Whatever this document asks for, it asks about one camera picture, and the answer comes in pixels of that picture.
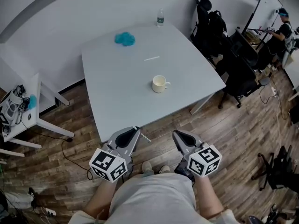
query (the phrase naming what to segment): white t-shirt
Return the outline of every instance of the white t-shirt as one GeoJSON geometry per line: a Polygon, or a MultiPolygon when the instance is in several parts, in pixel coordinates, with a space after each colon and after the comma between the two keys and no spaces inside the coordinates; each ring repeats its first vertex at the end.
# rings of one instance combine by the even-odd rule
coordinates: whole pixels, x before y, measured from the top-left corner
{"type": "MultiPolygon", "coordinates": [[[[79,211],[69,224],[93,224],[95,219],[79,211]]],[[[206,220],[196,212],[191,181],[166,173],[131,178],[115,193],[105,224],[237,224],[231,210],[206,220]]]]}

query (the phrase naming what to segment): black backpack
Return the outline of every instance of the black backpack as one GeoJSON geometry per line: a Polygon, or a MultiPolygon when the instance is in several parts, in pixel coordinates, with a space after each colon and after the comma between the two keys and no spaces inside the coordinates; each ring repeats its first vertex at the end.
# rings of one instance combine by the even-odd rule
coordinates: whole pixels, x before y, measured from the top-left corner
{"type": "Polygon", "coordinates": [[[221,17],[221,13],[219,11],[210,12],[209,17],[209,30],[213,32],[216,36],[221,37],[223,31],[227,31],[226,24],[221,17]]]}

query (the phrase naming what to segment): coffee cup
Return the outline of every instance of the coffee cup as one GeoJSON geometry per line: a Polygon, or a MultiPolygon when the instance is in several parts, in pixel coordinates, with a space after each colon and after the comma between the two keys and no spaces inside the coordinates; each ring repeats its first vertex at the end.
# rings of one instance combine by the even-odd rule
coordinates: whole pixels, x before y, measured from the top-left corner
{"type": "Polygon", "coordinates": [[[156,93],[161,93],[163,92],[165,89],[167,89],[169,86],[166,85],[170,85],[170,82],[166,82],[166,78],[164,76],[155,76],[153,78],[153,91],[156,93]]]}

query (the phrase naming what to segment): white cube with markers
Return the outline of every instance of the white cube with markers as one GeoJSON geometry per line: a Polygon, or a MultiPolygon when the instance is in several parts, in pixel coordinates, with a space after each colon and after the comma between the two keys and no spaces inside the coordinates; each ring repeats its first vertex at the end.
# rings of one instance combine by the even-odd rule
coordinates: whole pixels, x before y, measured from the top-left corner
{"type": "Polygon", "coordinates": [[[115,182],[127,171],[126,160],[97,148],[89,161],[93,172],[109,182],[115,182]]]}
{"type": "Polygon", "coordinates": [[[204,177],[216,171],[219,167],[222,155],[214,145],[210,145],[189,157],[187,168],[194,174],[204,177]]]}

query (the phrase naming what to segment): bottle label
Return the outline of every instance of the bottle label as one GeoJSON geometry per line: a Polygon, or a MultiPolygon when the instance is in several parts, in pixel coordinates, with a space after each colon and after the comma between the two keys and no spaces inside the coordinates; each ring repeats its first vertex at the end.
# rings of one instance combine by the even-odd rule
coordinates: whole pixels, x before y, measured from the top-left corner
{"type": "Polygon", "coordinates": [[[163,23],[164,22],[164,17],[158,17],[158,23],[163,23]]]}

